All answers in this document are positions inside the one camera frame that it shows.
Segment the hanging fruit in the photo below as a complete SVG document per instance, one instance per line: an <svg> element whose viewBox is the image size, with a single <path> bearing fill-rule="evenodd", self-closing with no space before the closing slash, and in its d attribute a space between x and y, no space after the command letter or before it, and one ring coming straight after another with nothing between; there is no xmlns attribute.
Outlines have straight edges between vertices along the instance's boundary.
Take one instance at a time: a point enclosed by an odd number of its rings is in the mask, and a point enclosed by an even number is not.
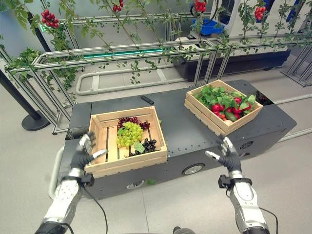
<svg viewBox="0 0 312 234"><path fill-rule="evenodd" d="M123 7L123 3L122 0L119 0L119 6L117 5L113 5L113 11L117 12L117 11L121 11L121 8Z"/></svg>
<svg viewBox="0 0 312 234"><path fill-rule="evenodd" d="M194 0L194 8L197 12L203 12L206 10L206 2Z"/></svg>
<svg viewBox="0 0 312 234"><path fill-rule="evenodd" d="M51 28L58 28L59 27L59 20L55 18L55 15L49 12L48 9L44 9L41 13L42 19L41 22L44 23L47 27Z"/></svg>
<svg viewBox="0 0 312 234"><path fill-rule="evenodd" d="M254 17L258 20L261 21L263 17L263 13L265 12L265 6L257 6L255 11L254 11Z"/></svg>

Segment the robotic arm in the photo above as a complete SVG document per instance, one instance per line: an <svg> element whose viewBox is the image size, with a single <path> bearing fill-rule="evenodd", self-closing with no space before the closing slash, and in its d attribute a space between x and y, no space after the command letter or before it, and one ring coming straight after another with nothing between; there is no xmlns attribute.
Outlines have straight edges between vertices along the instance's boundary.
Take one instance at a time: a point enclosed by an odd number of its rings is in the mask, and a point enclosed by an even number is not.
<svg viewBox="0 0 312 234"><path fill-rule="evenodd" d="M90 154L94 134L85 134L79 141L71 169L55 190L54 200L35 234L64 234L75 216L76 206L82 195L82 187L92 186L92 174L84 171L84 166L96 157L107 153L106 149Z"/></svg>
<svg viewBox="0 0 312 234"><path fill-rule="evenodd" d="M257 204L257 194L252 181L242 174L238 153L225 137L221 144L222 156L206 151L205 155L227 167L229 176L221 175L219 187L231 191L230 200L235 209L237 227L242 234L270 234L266 221Z"/></svg>

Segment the green grapes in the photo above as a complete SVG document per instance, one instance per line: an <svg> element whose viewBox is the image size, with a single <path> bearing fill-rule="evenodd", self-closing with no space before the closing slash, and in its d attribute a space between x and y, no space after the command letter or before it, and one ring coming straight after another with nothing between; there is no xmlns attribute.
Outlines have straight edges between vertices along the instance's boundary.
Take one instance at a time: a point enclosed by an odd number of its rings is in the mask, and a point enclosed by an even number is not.
<svg viewBox="0 0 312 234"><path fill-rule="evenodd" d="M122 126L124 129L122 129L121 134L116 138L118 148L126 147L128 149L133 143L142 140L143 129L140 125L128 121L123 123Z"/></svg>

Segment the wooden crate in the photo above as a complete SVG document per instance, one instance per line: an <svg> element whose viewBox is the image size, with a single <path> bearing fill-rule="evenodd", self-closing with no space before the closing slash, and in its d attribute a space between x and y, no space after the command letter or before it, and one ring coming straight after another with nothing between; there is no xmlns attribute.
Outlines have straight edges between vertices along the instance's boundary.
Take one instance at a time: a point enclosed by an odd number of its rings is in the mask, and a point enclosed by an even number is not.
<svg viewBox="0 0 312 234"><path fill-rule="evenodd" d="M213 81L207 84L206 86L209 86L209 85L213 87L223 87L224 90L229 93L233 91L237 91L241 93L237 89L229 86L228 84L224 83L221 80ZM259 111L262 108L262 105L260 103L255 102L256 107L252 112L250 112L249 114L243 116L242 118L228 125L194 97L195 94L199 93L202 87L203 86L193 89L191 91L188 91L186 93L184 106L187 109L189 109L198 119L200 119L217 136L220 134L226 136L229 133L238 129L239 127L243 126L244 124L248 123L249 121L251 121L252 119L256 117L256 115L259 113Z"/></svg>
<svg viewBox="0 0 312 234"><path fill-rule="evenodd" d="M150 128L143 131L143 138L155 139L157 141L155 146L158 151L128 157L130 152L134 153L135 151L133 146L129 149L117 147L118 118L134 116L141 122L148 121L150 123ZM96 134L96 145L93 147L92 153L101 149L108 149L107 155L99 156L85 167L85 171L92 173L94 178L167 161L167 147L154 106L91 115L89 131Z"/></svg>

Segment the black remote control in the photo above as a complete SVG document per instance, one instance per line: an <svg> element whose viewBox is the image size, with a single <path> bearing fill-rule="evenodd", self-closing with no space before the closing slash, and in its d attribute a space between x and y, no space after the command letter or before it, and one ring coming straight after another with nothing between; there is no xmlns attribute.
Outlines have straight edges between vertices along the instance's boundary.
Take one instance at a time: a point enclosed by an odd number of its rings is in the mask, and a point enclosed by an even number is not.
<svg viewBox="0 0 312 234"><path fill-rule="evenodd" d="M148 102L149 104L151 104L151 105L153 105L154 104L154 101L152 101L152 100L150 100L148 97L146 97L146 96L141 96L141 98L144 100L144 101L146 101L146 102Z"/></svg>

